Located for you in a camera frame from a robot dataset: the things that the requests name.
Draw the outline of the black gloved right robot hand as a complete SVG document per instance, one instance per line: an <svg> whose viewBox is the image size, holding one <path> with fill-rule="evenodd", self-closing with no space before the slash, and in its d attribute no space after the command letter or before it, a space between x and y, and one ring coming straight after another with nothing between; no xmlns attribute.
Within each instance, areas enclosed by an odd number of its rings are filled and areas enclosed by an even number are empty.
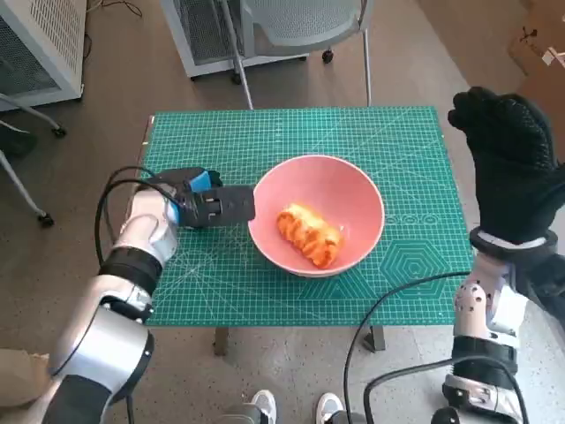
<svg viewBox="0 0 565 424"><path fill-rule="evenodd" d="M480 230L514 245L544 237L564 205L564 166L541 109L472 87L454 96L448 121L471 151Z"/></svg>

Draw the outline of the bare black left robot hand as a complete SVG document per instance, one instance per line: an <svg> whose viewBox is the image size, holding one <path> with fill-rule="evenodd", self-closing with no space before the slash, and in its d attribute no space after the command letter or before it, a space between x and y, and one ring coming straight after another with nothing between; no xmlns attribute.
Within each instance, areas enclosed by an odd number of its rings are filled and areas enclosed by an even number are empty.
<svg viewBox="0 0 565 424"><path fill-rule="evenodd" d="M181 170L175 199L181 227L207 228L247 223L255 218L253 187L225 185L215 170Z"/></svg>

